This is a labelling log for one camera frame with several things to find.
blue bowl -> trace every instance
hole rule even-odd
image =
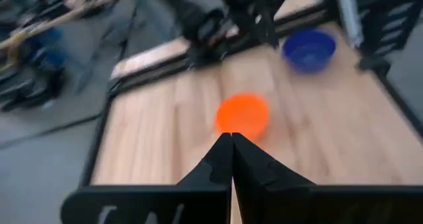
[[[310,74],[322,71],[335,50],[332,36],[317,30],[302,30],[286,40],[282,53],[297,72]]]

blue object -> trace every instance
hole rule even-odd
[[[332,36],[318,30],[302,30],[286,40],[282,53],[297,72],[310,74],[322,71],[335,50]]]
[[[41,48],[47,49],[46,58],[43,66],[50,66],[54,69],[60,69],[65,63],[65,53],[59,49],[55,49],[55,43],[63,37],[60,30],[51,28],[32,38],[28,39],[28,43],[34,48],[30,59],[34,58]]]

concrete floor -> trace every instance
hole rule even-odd
[[[128,7],[133,5],[123,6],[123,11],[130,12],[131,10],[125,10]],[[143,20],[144,16],[143,12],[140,12],[140,20]],[[85,27],[87,34],[92,34],[96,31],[92,30],[93,28],[101,26],[101,23],[96,22],[84,23],[92,27],[91,30]],[[77,29],[80,33],[81,27],[84,26],[73,23],[66,27],[70,30]],[[95,40],[91,44],[88,43],[86,48],[80,48],[78,40],[71,34],[68,37],[67,46],[73,44],[79,48],[82,51],[80,59],[87,61],[87,51],[95,46]],[[156,46],[162,40],[163,38],[155,33],[154,27],[148,24],[143,30],[132,34],[126,56]],[[394,66],[389,74],[389,78],[421,118],[422,41],[423,26],[414,30],[406,50],[393,56]],[[103,53],[95,62],[95,78],[77,97],[69,92],[49,108],[0,114],[0,223],[60,223],[61,202],[77,187],[93,139],[96,121],[50,135],[32,135],[98,114],[104,104],[106,85],[117,55],[116,48]]]

wooden board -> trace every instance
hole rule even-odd
[[[77,5],[78,2],[76,2],[78,0],[67,0],[67,4],[70,5]],[[55,26],[58,26],[60,24],[63,24],[65,22],[69,22],[73,19],[76,19],[77,17],[80,17],[83,13],[87,12],[89,9],[94,9],[95,7],[101,6],[103,4],[109,3],[113,0],[97,0],[95,3],[91,3],[91,4],[81,4],[79,7],[75,7],[75,9],[73,9],[72,11],[57,17],[53,20],[49,20],[49,21],[44,21],[40,24],[38,24],[37,26],[35,26],[34,28],[31,28],[30,30],[27,28],[26,30],[28,30],[28,37],[31,36],[35,36],[41,32],[44,32],[50,28],[53,28]],[[7,40],[4,40],[0,43],[0,50],[7,48],[11,43],[12,43],[12,38],[9,38]]]
[[[294,73],[266,46],[222,66],[186,72],[117,98],[93,184],[172,184],[217,139],[215,113],[230,96],[253,92],[270,105],[258,145],[319,184],[423,184],[423,149],[373,75],[337,30],[338,49],[319,75]]]

table frame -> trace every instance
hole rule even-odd
[[[297,30],[318,26],[331,21],[335,21],[340,25],[340,13],[338,11],[337,2],[336,0],[325,0],[318,5],[275,20],[277,28],[276,33],[279,38],[283,38]],[[230,47],[231,50],[229,50],[229,56],[260,45],[258,40],[253,40],[251,38],[245,40],[244,38],[241,38],[240,35],[234,35],[228,38],[228,42],[233,43],[234,45],[240,40],[243,40],[242,45]],[[380,59],[377,59],[377,63],[375,63],[375,60],[371,60],[366,57],[364,52],[361,52],[361,54],[363,56],[362,62],[365,63],[366,66],[359,66],[358,69],[362,71],[370,70],[376,75],[375,77],[378,78],[386,92],[395,101],[405,118],[408,119],[410,124],[423,139],[423,125],[421,121],[398,93],[395,86],[392,85],[387,78],[387,74],[390,69],[389,63],[381,61]],[[132,89],[190,70],[191,67],[185,63],[187,58],[188,54],[186,52],[183,54],[177,54],[165,61],[155,62],[150,66],[143,67],[143,69],[111,80],[111,86],[107,94],[106,103],[96,128],[95,138],[93,140],[93,144],[91,145],[84,173],[79,184],[81,187],[90,186],[92,174],[96,165],[96,158],[102,143],[104,129],[108,121],[110,107],[114,99],[119,97],[121,94],[130,92]],[[207,67],[210,65],[212,65],[212,63],[200,65],[200,67]]]

